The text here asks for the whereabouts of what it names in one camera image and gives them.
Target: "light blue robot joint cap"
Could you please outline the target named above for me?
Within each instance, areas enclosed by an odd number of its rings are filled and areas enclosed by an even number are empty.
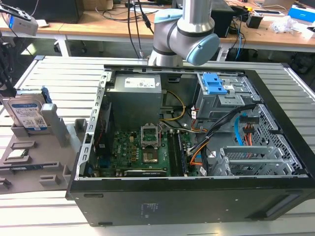
[[[167,21],[175,21],[182,17],[183,10],[181,9],[163,9],[156,13],[154,17],[154,24],[167,22]]]
[[[219,45],[219,37],[215,33],[212,33],[201,39],[194,48],[191,49],[186,57],[186,61],[193,65],[202,65],[211,59]]]

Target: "sticker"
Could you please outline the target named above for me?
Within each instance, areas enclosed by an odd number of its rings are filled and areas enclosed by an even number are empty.
[[[143,203],[140,207],[141,218],[150,218],[159,209],[158,203]]]
[[[27,130],[47,129],[47,124],[39,113],[40,109],[37,104],[12,104],[11,106],[15,116]]]
[[[212,151],[210,152],[210,155],[208,155],[209,158],[214,158],[217,156],[217,152],[216,151]]]
[[[225,88],[227,90],[234,90],[233,85],[224,85],[223,88]]]
[[[206,176],[206,175],[207,175],[207,171],[206,171],[203,167],[200,167],[200,173],[201,173],[203,176]]]
[[[156,87],[154,78],[126,78],[125,88],[147,88],[154,89]]]
[[[11,168],[12,171],[23,171],[26,170],[26,167],[16,167],[16,168]]]

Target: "power cord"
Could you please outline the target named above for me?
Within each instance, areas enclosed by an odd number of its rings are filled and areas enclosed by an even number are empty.
[[[127,22],[128,22],[128,32],[129,32],[130,42],[131,42],[131,44],[132,44],[132,47],[133,47],[133,49],[134,49],[134,52],[135,52],[136,55],[137,55],[137,58],[139,59],[140,57],[139,57],[139,55],[138,55],[138,53],[137,53],[137,50],[136,50],[136,48],[135,48],[135,46],[134,46],[134,44],[133,44],[132,37],[131,37],[131,30],[130,30],[130,7],[128,7],[128,18],[127,18]]]
[[[139,54],[140,54],[140,57],[143,58],[143,57],[144,57],[144,54],[143,54],[142,48],[141,48],[140,35],[139,35],[139,28],[138,28],[138,20],[137,20],[137,13],[136,13],[136,7],[135,7],[135,5],[133,5],[133,11],[134,11],[134,17],[135,17],[135,20],[136,20],[137,35],[138,35],[138,41],[139,41]]]
[[[141,11],[141,14],[142,14],[142,19],[143,19],[144,23],[146,24],[147,28],[150,29],[150,31],[152,32],[152,34],[154,34],[154,31],[153,31],[152,28],[151,28],[151,22],[149,21],[147,15],[144,14],[144,12],[143,12],[143,10],[142,10],[142,6],[141,6],[140,0],[138,0],[138,3],[139,3],[139,8],[140,8],[140,11]]]
[[[37,6],[38,6],[38,2],[39,2],[39,0],[37,0],[37,3],[36,3],[36,5],[35,5],[35,9],[34,9],[33,13],[31,14],[31,16],[33,16],[33,15],[35,14],[36,9],[37,9]]]

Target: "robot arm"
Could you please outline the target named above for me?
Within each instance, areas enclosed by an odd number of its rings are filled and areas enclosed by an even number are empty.
[[[217,51],[220,39],[213,33],[210,0],[184,0],[183,10],[156,13],[153,51],[149,65],[181,66],[206,63]]]

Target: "slotted metal table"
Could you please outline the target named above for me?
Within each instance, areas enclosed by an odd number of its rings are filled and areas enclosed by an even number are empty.
[[[98,81],[104,64],[144,65],[139,59],[37,57],[16,85],[20,89],[48,88],[58,115],[65,123],[77,118],[89,120]],[[208,62],[209,68],[255,70],[274,95],[283,110],[315,152],[315,94],[288,67],[278,63]],[[7,147],[13,124],[0,106],[0,156]],[[272,222],[213,223],[198,225],[97,227],[88,225],[75,202],[64,199],[65,192],[0,195],[0,228],[12,232],[30,231],[34,227],[44,234],[65,235],[70,230],[60,225],[74,226],[78,233],[90,235],[315,235],[315,200],[297,206]]]

